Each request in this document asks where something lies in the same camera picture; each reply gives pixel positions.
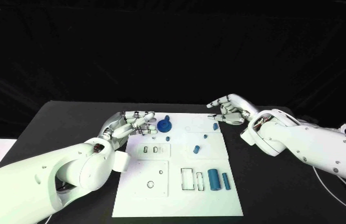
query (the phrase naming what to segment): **white robotic arm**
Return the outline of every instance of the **white robotic arm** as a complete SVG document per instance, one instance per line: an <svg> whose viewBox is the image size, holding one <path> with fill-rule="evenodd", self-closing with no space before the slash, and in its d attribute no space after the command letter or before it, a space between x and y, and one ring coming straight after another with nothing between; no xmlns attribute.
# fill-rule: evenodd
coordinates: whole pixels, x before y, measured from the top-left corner
<svg viewBox="0 0 346 224"><path fill-rule="evenodd" d="M281 110L259 111L238 95L231 94L206 105L220 105L222 115L209 118L233 125L248 127L241 138L249 145L256 145L271 156L287 148L301 162L346 178L346 135L342 132L301 122Z"/></svg>
<svg viewBox="0 0 346 224"><path fill-rule="evenodd" d="M156 134L154 112L118 112L98 137L0 168L0 223L34 224L127 170L130 155L115 151L128 135ZM56 177L65 185L56 189Z"/></svg>

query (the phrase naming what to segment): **robotic hand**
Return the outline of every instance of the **robotic hand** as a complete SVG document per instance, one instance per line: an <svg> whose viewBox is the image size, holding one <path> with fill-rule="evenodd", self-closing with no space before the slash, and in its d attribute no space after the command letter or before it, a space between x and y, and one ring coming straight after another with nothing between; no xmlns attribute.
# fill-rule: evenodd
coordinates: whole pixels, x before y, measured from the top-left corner
<svg viewBox="0 0 346 224"><path fill-rule="evenodd" d="M346 135L334 129L323 128L278 109L259 111L236 94L229 94L210 102L207 108L220 105L220 115L209 119L241 125L248 120L241 138L271 156L287 148L301 162L346 178Z"/></svg>
<svg viewBox="0 0 346 224"><path fill-rule="evenodd" d="M0 223L34 224L127 171L130 155L115 151L128 135L156 134L154 112L118 112L98 137L0 168ZM56 189L56 178L65 183Z"/></svg>

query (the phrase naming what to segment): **small hole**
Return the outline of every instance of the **small hole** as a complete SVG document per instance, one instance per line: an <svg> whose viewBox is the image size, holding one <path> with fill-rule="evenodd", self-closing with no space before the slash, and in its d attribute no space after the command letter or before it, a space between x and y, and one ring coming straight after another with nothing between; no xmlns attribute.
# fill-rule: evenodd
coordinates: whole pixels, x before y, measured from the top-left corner
<svg viewBox="0 0 346 224"><path fill-rule="evenodd" d="M154 182L153 182L153 181L148 181L148 182L147 182L147 187L148 187L148 188L153 188L153 187L154 187Z"/></svg>

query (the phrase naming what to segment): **blue object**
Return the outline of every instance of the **blue object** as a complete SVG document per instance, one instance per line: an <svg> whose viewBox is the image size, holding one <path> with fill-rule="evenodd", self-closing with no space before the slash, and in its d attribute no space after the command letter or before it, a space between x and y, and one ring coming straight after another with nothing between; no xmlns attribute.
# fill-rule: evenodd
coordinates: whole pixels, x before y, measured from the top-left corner
<svg viewBox="0 0 346 224"><path fill-rule="evenodd" d="M231 190L229 179L228 179L228 174L226 173L222 173L222 178L223 178L223 182L225 182L225 189Z"/></svg>
<svg viewBox="0 0 346 224"><path fill-rule="evenodd" d="M220 179L219 179L219 173L216 169L207 170L207 176L209 176L209 184L210 184L210 190L218 191L222 189L220 186Z"/></svg>
<svg viewBox="0 0 346 224"><path fill-rule="evenodd" d="M170 122L170 116L169 115L166 115L164 119L158 121L157 130L161 133L166 133L171 130L171 122Z"/></svg>
<svg viewBox="0 0 346 224"><path fill-rule="evenodd" d="M197 154L197 153L199 153L199 150L200 150L200 146L199 146L199 145L196 145L196 146L194 146L193 153L194 153L194 154Z"/></svg>

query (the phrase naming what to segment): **black table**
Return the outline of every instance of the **black table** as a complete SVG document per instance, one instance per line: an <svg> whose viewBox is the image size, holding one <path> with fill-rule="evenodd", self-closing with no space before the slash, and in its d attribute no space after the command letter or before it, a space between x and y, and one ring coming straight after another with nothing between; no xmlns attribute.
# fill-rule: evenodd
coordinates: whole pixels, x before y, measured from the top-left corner
<svg viewBox="0 0 346 224"><path fill-rule="evenodd" d="M46 152L82 143L98 135L108 117L120 111L164 113L218 113L205 105L135 104L50 101L39 110L0 167ZM229 164L243 216L229 217L125 217L112 218L114 201L121 174L111 172L102 188L75 200L52 215L49 224L122 223L342 223L346 207L324 190L313 168L285 150L277 157L249 146L239 137L245 125L220 123ZM318 171L346 200L344 186L329 173Z"/></svg>

